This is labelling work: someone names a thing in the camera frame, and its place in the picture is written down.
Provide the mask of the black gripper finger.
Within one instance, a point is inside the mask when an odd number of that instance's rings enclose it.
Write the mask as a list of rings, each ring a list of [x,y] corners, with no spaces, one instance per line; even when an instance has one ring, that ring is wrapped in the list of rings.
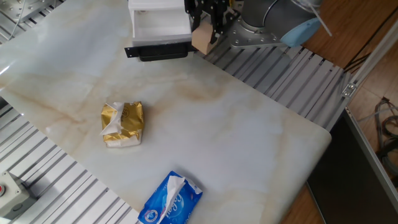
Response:
[[[212,26],[210,43],[214,44],[236,20],[236,10],[231,7],[231,1],[209,0],[206,2],[206,13],[210,16]]]
[[[192,31],[199,27],[205,0],[185,0],[185,12],[193,19]]]

